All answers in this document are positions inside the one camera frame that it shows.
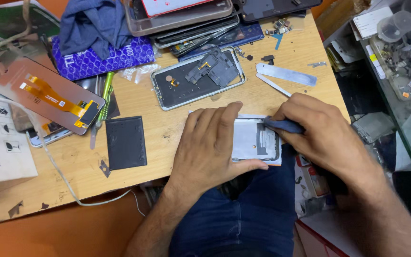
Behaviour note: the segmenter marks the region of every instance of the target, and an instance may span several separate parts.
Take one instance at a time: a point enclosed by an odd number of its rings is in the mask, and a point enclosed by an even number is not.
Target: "orange flex cable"
[[[60,109],[61,111],[70,112],[78,117],[82,117],[85,114],[85,109],[61,97],[57,92],[55,92],[51,88],[50,85],[48,85],[42,79],[39,79],[38,77],[34,77],[29,74],[28,80],[33,84],[37,85],[39,89],[32,87],[30,85],[23,84],[22,86],[20,86],[20,88],[28,91],[29,93],[40,99],[43,99],[48,104],[52,105],[57,109]]]

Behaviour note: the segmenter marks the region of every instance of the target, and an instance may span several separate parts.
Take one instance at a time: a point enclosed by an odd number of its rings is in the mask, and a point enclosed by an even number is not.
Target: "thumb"
[[[231,164],[231,172],[236,176],[256,169],[268,170],[269,165],[258,159],[243,160]]]

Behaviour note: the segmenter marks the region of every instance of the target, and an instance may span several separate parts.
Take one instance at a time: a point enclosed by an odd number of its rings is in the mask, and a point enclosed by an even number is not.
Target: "blue cloth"
[[[244,244],[292,257],[295,155],[284,144],[282,166],[253,171],[235,201],[216,188],[204,193],[175,230],[169,256],[201,256],[212,248]]]
[[[109,44],[120,49],[131,42],[121,1],[70,0],[61,16],[60,51],[75,54],[91,47],[105,60]]]

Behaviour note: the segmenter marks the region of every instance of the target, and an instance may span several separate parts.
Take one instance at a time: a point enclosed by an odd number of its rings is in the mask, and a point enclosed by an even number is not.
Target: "man's left hand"
[[[205,191],[268,165],[258,159],[232,162],[234,120],[242,102],[189,114],[166,188],[198,199]]]

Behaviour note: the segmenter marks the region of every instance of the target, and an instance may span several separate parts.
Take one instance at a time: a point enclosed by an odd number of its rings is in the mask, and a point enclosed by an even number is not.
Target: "jeans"
[[[204,193],[175,230],[169,255],[200,256],[211,248],[245,244],[292,257],[295,156],[291,145],[282,145],[282,166],[253,171],[235,201],[216,188]]]

